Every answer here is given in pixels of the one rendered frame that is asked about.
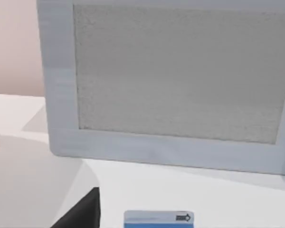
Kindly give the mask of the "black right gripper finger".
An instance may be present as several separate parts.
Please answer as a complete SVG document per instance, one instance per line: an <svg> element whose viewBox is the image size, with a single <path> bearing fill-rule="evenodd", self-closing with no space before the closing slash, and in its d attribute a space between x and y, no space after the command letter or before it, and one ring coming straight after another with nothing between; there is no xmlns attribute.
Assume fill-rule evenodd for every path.
<svg viewBox="0 0 285 228"><path fill-rule="evenodd" d="M50 228L100 228L100 189L92 188Z"/></svg>

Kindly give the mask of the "blue and white card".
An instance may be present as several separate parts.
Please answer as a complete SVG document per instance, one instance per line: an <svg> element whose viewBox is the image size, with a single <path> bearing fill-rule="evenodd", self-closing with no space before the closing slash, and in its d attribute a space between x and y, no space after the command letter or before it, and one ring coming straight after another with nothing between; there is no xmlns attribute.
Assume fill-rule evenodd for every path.
<svg viewBox="0 0 285 228"><path fill-rule="evenodd" d="M194 228L194 213L128 210L124 213L123 228Z"/></svg>

